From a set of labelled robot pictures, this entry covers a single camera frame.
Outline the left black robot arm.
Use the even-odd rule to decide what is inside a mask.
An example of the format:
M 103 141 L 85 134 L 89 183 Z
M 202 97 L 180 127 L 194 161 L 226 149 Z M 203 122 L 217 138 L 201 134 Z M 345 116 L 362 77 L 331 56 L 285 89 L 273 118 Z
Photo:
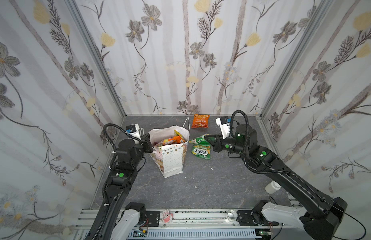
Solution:
M 107 132 L 109 127 L 120 130 L 127 138 L 115 145 Z M 140 136 L 133 126 L 124 130 L 112 123 L 104 125 L 103 133 L 113 148 L 113 157 L 109 165 L 110 172 L 102 188 L 102 206 L 85 238 L 126 240 L 134 227 L 138 227 L 145 236 L 149 226 L 145 205 L 131 202 L 124 210 L 122 206 L 141 170 L 139 163 L 145 159 L 146 153 L 153 152 L 150 135 Z

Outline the pink Fox's candy bag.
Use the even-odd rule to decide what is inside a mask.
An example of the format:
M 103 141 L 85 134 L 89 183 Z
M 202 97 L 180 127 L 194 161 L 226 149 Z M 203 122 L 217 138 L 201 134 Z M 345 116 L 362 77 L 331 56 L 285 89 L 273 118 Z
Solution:
M 183 144 L 186 140 L 182 136 L 174 136 L 173 138 L 163 140 L 163 146 Z

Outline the white paper bag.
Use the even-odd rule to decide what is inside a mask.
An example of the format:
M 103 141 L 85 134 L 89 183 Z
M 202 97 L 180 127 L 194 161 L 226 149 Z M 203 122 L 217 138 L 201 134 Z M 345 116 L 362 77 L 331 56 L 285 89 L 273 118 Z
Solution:
M 173 138 L 174 130 L 179 131 L 187 142 L 183 144 L 163 146 L 163 140 Z M 182 126 L 171 126 L 163 129 L 149 131 L 153 152 L 150 156 L 158 166 L 164 178 L 168 178 L 183 172 L 186 151 L 189 143 L 190 121 L 185 119 Z

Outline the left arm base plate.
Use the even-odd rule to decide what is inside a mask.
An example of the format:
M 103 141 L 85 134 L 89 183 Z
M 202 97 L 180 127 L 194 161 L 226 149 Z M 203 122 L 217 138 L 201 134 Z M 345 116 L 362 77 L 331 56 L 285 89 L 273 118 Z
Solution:
M 158 227 L 160 224 L 161 212 L 160 211 L 146 211 L 138 222 L 140 228 Z

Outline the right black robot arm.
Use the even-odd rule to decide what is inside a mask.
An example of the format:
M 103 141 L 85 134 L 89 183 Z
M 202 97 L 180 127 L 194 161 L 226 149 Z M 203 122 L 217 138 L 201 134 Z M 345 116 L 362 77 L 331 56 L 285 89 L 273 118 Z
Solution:
M 287 207 L 270 201 L 259 201 L 252 209 L 251 220 L 256 225 L 277 222 L 304 230 L 314 240 L 332 240 L 346 216 L 347 202 L 331 198 L 291 170 L 274 152 L 257 142 L 257 132 L 249 125 L 247 115 L 236 110 L 231 117 L 216 120 L 221 133 L 206 135 L 214 152 L 227 151 L 241 159 L 252 173 L 272 179 L 299 203 Z

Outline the green Fox's candy bag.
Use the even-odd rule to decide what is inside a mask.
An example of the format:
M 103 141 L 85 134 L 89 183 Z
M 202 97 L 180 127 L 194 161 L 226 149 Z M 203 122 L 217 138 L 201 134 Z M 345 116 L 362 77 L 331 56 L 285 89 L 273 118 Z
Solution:
M 193 145 L 192 153 L 198 158 L 210 160 L 210 146 Z
M 211 146 L 211 144 L 205 139 L 208 134 L 196 137 L 189 141 L 190 144 L 193 145 L 200 145 L 200 146 Z

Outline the orange snack bag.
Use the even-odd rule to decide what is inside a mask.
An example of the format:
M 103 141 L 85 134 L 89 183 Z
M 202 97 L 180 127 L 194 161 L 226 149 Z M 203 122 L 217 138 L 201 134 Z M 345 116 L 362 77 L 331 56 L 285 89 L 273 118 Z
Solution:
M 179 131 L 174 130 L 174 132 L 175 132 L 174 141 L 173 141 L 174 144 L 183 144 L 187 142 L 186 138 L 184 138 L 184 136 Z

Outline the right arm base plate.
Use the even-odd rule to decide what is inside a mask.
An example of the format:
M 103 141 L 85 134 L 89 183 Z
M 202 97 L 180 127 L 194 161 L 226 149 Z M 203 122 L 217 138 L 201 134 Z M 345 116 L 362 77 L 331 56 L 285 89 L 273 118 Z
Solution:
M 261 213 L 255 212 L 253 213 L 252 210 L 239 210 L 236 211 L 237 218 L 236 221 L 239 223 L 241 227 L 249 227 L 249 226 L 279 226 L 278 222 L 269 222 L 267 221 Z

